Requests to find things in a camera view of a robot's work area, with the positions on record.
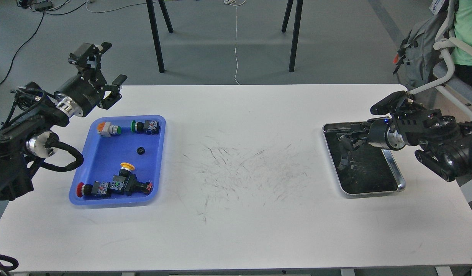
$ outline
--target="chair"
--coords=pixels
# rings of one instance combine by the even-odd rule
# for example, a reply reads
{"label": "chair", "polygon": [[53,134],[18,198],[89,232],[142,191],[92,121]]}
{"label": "chair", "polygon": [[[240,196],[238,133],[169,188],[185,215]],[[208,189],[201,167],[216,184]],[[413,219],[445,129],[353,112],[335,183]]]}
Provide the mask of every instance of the chair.
{"label": "chair", "polygon": [[472,87],[454,75],[454,62],[452,61],[449,52],[449,48],[459,47],[472,56],[472,47],[455,38],[454,35],[454,7],[456,4],[456,0],[449,2],[447,18],[437,32],[436,42],[434,43],[434,49],[440,51],[441,57],[444,59],[443,62],[437,64],[433,69],[433,73],[438,79],[417,87],[416,89],[411,90],[410,93],[417,94],[435,87],[435,89],[442,93],[448,100],[466,113],[472,121],[472,110],[470,110],[467,105],[461,102],[458,98],[453,96],[445,87],[447,86],[457,92],[469,101],[468,105],[472,105]]}

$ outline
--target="metal tray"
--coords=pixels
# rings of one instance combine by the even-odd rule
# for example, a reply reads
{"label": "metal tray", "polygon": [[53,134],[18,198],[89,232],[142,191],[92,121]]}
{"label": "metal tray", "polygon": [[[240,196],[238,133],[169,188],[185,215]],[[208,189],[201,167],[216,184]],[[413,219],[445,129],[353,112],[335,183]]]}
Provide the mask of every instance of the metal tray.
{"label": "metal tray", "polygon": [[390,150],[363,145],[352,152],[357,164],[354,168],[338,170],[341,159],[336,132],[350,129],[351,124],[344,122],[325,124],[323,136],[326,141],[330,162],[341,190],[349,196],[383,195],[400,192],[405,188],[405,180],[398,169]]}

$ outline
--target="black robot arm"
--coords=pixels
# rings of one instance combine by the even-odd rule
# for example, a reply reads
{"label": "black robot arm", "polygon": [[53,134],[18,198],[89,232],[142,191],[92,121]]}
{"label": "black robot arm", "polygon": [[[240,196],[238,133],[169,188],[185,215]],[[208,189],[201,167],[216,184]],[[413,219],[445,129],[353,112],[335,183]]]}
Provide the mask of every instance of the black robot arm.
{"label": "black robot arm", "polygon": [[420,145],[416,159],[444,180],[472,173],[472,122],[457,123],[439,109],[427,110],[406,91],[390,94],[370,112],[389,116],[352,125],[351,131],[337,134],[342,166],[348,165],[348,152],[366,143],[388,150]]}
{"label": "black robot arm", "polygon": [[[127,77],[119,75],[112,84],[107,84],[100,70],[101,55],[110,47],[108,42],[100,46],[83,43],[71,53],[68,61],[76,66],[78,73],[54,95],[34,82],[12,91],[15,100],[0,130],[0,200],[14,200],[32,191],[31,179],[40,167],[71,171],[82,164],[81,153],[60,142],[51,128],[65,127],[73,115],[85,117],[95,106],[108,109],[120,100],[120,86]],[[11,119],[16,107],[24,112]],[[44,162],[57,149],[66,150],[75,161],[63,167]]]}

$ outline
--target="white cable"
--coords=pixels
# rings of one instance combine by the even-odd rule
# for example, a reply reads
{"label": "white cable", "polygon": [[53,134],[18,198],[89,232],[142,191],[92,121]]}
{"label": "white cable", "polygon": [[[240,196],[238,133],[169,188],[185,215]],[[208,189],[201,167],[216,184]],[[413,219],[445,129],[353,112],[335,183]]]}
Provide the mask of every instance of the white cable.
{"label": "white cable", "polygon": [[241,6],[241,5],[243,5],[244,3],[246,3],[246,0],[244,0],[243,3],[241,3],[241,4],[237,4],[237,3],[236,3],[236,0],[224,0],[224,3],[225,3],[226,5],[230,5],[230,6],[233,6],[233,7],[238,7],[238,6]]}
{"label": "white cable", "polygon": [[51,11],[51,10],[58,10],[58,9],[60,9],[63,5],[66,5],[66,4],[68,4],[69,2],[71,2],[71,0],[66,0],[66,2],[64,2],[62,5],[57,6],[57,7],[55,7],[55,8],[48,9],[48,10],[49,10],[49,11]]}
{"label": "white cable", "polygon": [[137,5],[145,5],[146,3],[139,3],[139,4],[132,4],[132,5],[127,5],[127,6],[124,6],[124,7],[120,7],[120,8],[116,8],[116,9],[112,9],[112,10],[104,10],[104,11],[92,11],[90,9],[88,9],[88,2],[86,2],[86,10],[88,10],[89,12],[92,12],[92,13],[103,13],[103,12],[110,12],[110,11],[116,11],[116,10],[119,10],[119,9],[123,9],[123,8],[126,8],[126,7],[132,7],[132,6],[137,6]]}
{"label": "white cable", "polygon": [[240,85],[238,80],[236,79],[236,76],[238,75],[238,67],[239,67],[239,65],[238,65],[238,54],[236,53],[236,48],[238,47],[238,5],[235,5],[235,7],[236,7],[236,35],[235,35],[235,38],[234,38],[234,57],[236,58],[236,73],[234,73],[234,80],[237,82],[238,85]]}
{"label": "white cable", "polygon": [[126,7],[132,7],[132,6],[137,6],[137,5],[145,5],[145,3],[139,3],[139,4],[132,4],[132,5],[127,5],[127,6],[124,6],[124,7],[120,7],[120,8],[116,8],[116,9],[112,9],[112,10],[104,10],[104,11],[92,11],[90,9],[88,9],[88,3],[91,3],[89,0],[87,1],[86,3],[86,10],[88,10],[89,12],[92,12],[92,13],[103,13],[103,12],[110,12],[110,11],[116,11],[116,10],[119,10],[119,9],[123,9],[123,8],[126,8]]}

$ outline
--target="gray backpack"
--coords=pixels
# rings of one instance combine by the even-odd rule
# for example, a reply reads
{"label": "gray backpack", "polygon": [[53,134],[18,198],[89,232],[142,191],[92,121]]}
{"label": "gray backpack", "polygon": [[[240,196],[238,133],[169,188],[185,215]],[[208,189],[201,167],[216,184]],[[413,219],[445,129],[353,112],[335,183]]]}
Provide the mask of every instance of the gray backpack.
{"label": "gray backpack", "polygon": [[430,19],[416,23],[401,42],[394,59],[397,67],[393,74],[397,74],[400,66],[404,64],[406,81],[403,85],[409,90],[430,82],[434,66],[441,61],[440,52],[434,50],[434,42],[446,17],[447,12],[440,12]]}

